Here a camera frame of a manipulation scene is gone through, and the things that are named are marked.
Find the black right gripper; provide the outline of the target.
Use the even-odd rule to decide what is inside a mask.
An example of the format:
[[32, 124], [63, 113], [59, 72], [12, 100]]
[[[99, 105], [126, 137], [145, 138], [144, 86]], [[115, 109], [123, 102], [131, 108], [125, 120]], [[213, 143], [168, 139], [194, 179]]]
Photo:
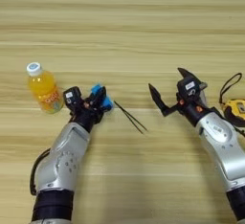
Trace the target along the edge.
[[[183, 78], [194, 77], [198, 81], [200, 89], [205, 89], [208, 87], [208, 84], [206, 82], [199, 80], [193, 73], [189, 72], [188, 70], [184, 68], [179, 68], [178, 71]], [[196, 126], [201, 119], [203, 119], [211, 112], [215, 113], [216, 115], [220, 115], [220, 113], [215, 107], [208, 108], [199, 101], [185, 101], [183, 99], [180, 99], [177, 101], [175, 105], [168, 107], [162, 101], [161, 95], [157, 91], [157, 89], [152, 84], [148, 84], [148, 87], [151, 94], [151, 98], [159, 107], [159, 109], [165, 117], [175, 111], [178, 111], [181, 115], [186, 117], [187, 120], [193, 126]]]

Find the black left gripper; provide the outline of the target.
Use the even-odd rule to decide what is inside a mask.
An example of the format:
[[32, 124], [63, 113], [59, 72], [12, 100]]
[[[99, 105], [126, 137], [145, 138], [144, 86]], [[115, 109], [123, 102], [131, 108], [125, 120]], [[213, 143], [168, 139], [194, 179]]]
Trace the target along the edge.
[[105, 97], [105, 87], [94, 86], [86, 102], [73, 112], [70, 122], [77, 123], [87, 132], [90, 132], [93, 126], [101, 121], [103, 111], [98, 107], [101, 106]]

